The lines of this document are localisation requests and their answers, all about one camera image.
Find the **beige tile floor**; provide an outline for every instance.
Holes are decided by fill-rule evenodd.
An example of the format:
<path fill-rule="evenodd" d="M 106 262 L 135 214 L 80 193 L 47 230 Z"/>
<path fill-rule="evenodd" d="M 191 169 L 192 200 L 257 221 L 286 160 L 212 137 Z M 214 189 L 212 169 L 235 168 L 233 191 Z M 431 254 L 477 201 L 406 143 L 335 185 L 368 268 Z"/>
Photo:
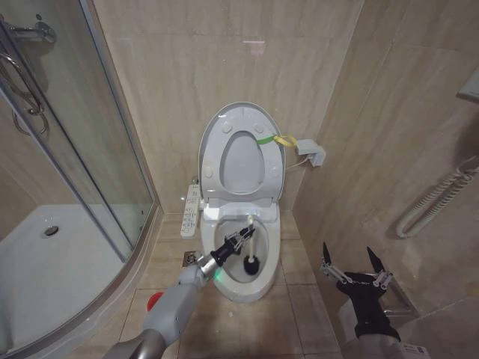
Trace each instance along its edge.
<path fill-rule="evenodd" d="M 201 249 L 198 236 L 181 239 L 181 218 L 164 217 L 134 296 L 69 359 L 101 358 L 118 340 L 140 332 L 149 297 L 174 284 L 182 270 L 184 251 Z M 271 290 L 255 303 L 239 304 L 209 283 L 183 336 L 163 358 L 342 359 L 339 351 L 296 222 L 291 212 L 283 212 L 281 262 Z"/>

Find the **toilet lid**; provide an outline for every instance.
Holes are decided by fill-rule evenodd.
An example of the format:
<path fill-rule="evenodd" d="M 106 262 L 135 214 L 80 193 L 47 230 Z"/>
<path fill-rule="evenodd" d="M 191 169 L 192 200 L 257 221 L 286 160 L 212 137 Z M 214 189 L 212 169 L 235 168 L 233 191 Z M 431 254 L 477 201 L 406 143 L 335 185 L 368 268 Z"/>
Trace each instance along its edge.
<path fill-rule="evenodd" d="M 272 135 L 280 135 L 279 129 L 258 105 L 237 102 L 220 110 L 200 145 L 200 188 L 205 202 L 276 202 L 283 189 L 284 149 L 274 141 L 257 143 Z"/>

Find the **green strap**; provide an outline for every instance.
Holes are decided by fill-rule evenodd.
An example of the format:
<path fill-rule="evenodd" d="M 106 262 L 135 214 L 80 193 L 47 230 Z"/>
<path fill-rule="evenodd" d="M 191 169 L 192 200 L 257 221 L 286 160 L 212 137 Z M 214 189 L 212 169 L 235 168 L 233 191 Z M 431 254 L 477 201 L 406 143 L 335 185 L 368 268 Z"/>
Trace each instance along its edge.
<path fill-rule="evenodd" d="M 276 135 L 269 136 L 266 138 L 261 138 L 260 140 L 256 140 L 257 144 L 268 144 L 271 141 L 275 140 Z"/>

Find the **toilet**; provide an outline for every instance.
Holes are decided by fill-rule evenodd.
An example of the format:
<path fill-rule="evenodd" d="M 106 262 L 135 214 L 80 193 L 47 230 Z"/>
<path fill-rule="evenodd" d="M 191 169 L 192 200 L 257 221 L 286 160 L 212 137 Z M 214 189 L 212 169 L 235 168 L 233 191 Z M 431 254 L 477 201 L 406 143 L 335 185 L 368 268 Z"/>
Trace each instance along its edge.
<path fill-rule="evenodd" d="M 250 302 L 271 287 L 279 262 L 280 215 L 278 200 L 284 184 L 284 148 L 274 141 L 257 140 L 280 135 L 274 120 L 260 106 L 232 103 L 210 121 L 201 139 L 198 167 L 203 212 L 200 220 L 204 253 L 224 243 L 225 236 L 246 227 L 248 215 L 256 228 L 252 245 L 260 270 L 251 276 L 243 259 L 233 255 L 216 273 L 215 286 L 232 301 Z"/>

